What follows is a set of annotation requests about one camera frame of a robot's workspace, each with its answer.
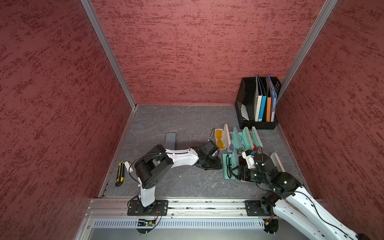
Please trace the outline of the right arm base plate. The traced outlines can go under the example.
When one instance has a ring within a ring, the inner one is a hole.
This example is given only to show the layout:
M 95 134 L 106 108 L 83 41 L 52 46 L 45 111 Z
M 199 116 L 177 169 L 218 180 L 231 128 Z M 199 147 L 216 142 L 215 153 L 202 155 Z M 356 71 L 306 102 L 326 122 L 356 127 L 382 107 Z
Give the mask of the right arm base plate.
M 245 210 L 248 217 L 270 217 L 273 214 L 271 205 L 264 200 L 245 201 Z

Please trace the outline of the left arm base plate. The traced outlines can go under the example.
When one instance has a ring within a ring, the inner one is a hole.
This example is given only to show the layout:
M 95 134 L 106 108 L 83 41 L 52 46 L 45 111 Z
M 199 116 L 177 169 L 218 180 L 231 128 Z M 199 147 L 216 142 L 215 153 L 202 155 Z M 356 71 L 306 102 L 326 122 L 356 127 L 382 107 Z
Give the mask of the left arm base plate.
M 168 212 L 169 201 L 155 200 L 154 203 L 147 207 L 143 207 L 139 200 L 131 200 L 128 202 L 128 216 L 166 216 Z

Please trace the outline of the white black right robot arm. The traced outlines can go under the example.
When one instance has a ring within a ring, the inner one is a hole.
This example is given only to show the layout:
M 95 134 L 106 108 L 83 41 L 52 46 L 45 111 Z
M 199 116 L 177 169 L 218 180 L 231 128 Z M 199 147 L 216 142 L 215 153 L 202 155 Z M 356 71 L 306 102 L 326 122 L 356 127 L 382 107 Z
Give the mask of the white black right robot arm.
M 257 206 L 269 217 L 265 220 L 267 233 L 276 232 L 281 218 L 310 240 L 369 239 L 346 227 L 320 205 L 298 179 L 281 168 L 278 157 L 246 151 L 237 157 L 225 157 L 224 163 L 229 179 L 266 185 Z

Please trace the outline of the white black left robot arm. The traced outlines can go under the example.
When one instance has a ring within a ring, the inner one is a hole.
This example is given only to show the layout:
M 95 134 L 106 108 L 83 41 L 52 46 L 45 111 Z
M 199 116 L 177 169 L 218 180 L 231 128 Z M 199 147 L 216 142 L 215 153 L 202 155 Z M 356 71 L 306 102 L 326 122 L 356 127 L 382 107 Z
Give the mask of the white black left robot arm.
M 211 140 L 200 147 L 186 150 L 169 150 L 157 145 L 138 158 L 131 167 L 139 183 L 138 199 L 144 208 L 151 206 L 156 198 L 156 185 L 172 168 L 195 166 L 203 170 L 221 170 L 219 147 Z

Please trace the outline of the grey case with black glasses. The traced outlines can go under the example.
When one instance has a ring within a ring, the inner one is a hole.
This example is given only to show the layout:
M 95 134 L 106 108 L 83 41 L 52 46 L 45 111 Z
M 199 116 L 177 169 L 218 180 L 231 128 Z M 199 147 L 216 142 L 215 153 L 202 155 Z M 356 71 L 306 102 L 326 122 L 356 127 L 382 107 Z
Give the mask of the grey case with black glasses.
M 222 154 L 223 172 L 226 180 L 235 180 L 238 174 L 238 155 L 236 152 Z

